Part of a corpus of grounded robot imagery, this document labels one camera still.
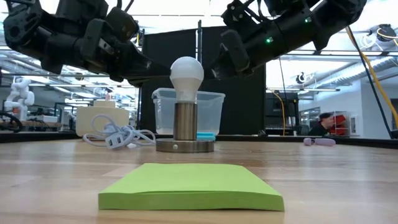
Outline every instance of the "green sticky notes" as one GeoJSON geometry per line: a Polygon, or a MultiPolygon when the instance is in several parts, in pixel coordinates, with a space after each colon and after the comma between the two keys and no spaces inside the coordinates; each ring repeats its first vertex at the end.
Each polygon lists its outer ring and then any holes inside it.
{"type": "Polygon", "coordinates": [[[98,194],[99,209],[284,210],[282,196],[242,166],[144,164],[98,194]]]}

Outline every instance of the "person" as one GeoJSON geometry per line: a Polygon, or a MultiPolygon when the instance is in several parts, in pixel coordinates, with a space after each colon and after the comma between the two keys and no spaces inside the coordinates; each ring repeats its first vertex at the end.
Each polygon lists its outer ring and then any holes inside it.
{"type": "Polygon", "coordinates": [[[309,136],[327,136],[329,129],[334,125],[333,116],[330,113],[323,113],[319,115],[319,122],[308,133],[309,136]]]}

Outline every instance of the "light bulb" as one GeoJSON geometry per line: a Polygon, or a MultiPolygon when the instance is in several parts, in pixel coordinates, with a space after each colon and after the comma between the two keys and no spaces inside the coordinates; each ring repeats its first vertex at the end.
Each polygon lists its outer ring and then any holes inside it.
{"type": "Polygon", "coordinates": [[[197,91],[203,81],[202,65],[193,57],[180,57],[171,67],[170,79],[173,83],[177,102],[194,103],[197,91]]]}

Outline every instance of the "plastic container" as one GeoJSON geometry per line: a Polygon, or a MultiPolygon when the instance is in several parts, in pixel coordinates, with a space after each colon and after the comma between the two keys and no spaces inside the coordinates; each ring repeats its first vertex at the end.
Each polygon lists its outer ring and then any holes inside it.
{"type": "MultiPolygon", "coordinates": [[[[171,88],[159,88],[152,94],[158,134],[173,134],[175,98],[175,90],[171,88]]],[[[198,132],[219,133],[224,98],[224,93],[198,91],[198,132]]]]}

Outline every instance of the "table surface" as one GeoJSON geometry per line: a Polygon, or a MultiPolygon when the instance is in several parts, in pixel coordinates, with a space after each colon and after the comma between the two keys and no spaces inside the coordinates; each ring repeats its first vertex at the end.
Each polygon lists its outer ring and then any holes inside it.
{"type": "Polygon", "coordinates": [[[218,142],[214,153],[118,151],[81,140],[0,144],[2,223],[398,223],[398,151],[280,142],[218,142]],[[145,162],[247,167],[285,212],[98,210],[98,192],[145,162]]]}

